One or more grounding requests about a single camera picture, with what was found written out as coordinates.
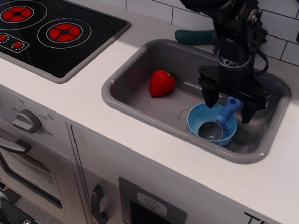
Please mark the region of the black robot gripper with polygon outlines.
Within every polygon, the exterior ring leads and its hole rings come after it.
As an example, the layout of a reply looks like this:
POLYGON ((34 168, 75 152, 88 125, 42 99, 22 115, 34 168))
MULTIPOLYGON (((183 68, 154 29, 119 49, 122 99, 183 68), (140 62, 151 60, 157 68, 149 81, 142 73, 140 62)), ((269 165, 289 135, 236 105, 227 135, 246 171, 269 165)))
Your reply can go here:
POLYGON ((202 88, 205 104, 213 108, 223 93, 244 102, 241 111, 242 123, 248 124, 257 110, 266 109, 270 91, 255 76, 261 76, 269 68, 268 59, 262 51, 257 54, 264 60, 263 70, 255 70, 255 54, 250 55, 241 64, 224 58, 217 53, 219 66, 201 65, 198 81, 202 88))

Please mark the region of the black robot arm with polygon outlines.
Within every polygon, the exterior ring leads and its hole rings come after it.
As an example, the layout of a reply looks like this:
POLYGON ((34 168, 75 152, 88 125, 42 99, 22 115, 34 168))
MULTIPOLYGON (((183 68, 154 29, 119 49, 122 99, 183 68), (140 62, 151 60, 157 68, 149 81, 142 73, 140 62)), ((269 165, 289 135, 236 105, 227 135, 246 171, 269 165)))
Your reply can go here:
POLYGON ((244 103, 242 122, 248 124, 255 112, 266 109, 270 91, 256 76, 267 72, 255 70, 255 56, 265 62, 260 50, 266 43, 267 31, 262 28, 258 0, 180 0, 189 10, 206 14, 213 20, 218 40, 218 67, 201 65, 198 81, 205 104, 213 108, 223 93, 244 103))

